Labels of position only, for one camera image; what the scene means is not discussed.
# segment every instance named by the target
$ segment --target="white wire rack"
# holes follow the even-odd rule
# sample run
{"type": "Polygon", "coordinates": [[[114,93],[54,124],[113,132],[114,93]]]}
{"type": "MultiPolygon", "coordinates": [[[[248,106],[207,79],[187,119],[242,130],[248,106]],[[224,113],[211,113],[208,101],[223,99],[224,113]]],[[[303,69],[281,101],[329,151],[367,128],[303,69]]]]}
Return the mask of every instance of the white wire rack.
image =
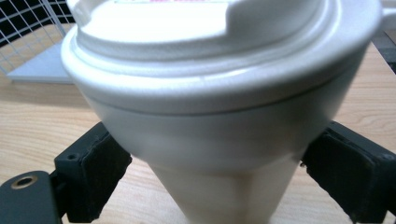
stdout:
{"type": "Polygon", "coordinates": [[[59,43],[73,23],[64,0],[0,0],[0,71],[7,75],[59,43]]]}

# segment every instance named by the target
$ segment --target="wooden table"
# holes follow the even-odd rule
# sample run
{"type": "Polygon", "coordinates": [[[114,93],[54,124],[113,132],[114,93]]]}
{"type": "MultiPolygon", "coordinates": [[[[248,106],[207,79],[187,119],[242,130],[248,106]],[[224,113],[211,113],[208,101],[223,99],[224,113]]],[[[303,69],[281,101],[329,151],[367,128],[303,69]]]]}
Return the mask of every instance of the wooden table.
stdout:
{"type": "MultiPolygon", "coordinates": [[[[396,150],[396,76],[374,46],[335,120],[396,150]]],[[[0,183],[33,170],[50,173],[53,159],[98,121],[73,85],[13,83],[0,75],[0,183]]],[[[393,221],[389,215],[386,222],[393,221]]],[[[94,223],[187,220],[148,166],[134,159],[94,223]]],[[[298,168],[271,223],[350,222],[305,169],[298,168]]]]}

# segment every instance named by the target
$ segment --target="mug lid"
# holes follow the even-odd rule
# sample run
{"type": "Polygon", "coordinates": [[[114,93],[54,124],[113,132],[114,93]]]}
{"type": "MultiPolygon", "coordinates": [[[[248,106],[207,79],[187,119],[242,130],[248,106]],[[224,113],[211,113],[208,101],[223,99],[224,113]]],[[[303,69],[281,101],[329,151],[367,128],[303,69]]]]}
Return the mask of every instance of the mug lid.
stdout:
{"type": "Polygon", "coordinates": [[[66,71],[89,97],[137,112],[271,104],[350,65],[381,20],[373,0],[68,0],[66,71]],[[338,64],[336,70],[322,71],[338,64]]]}

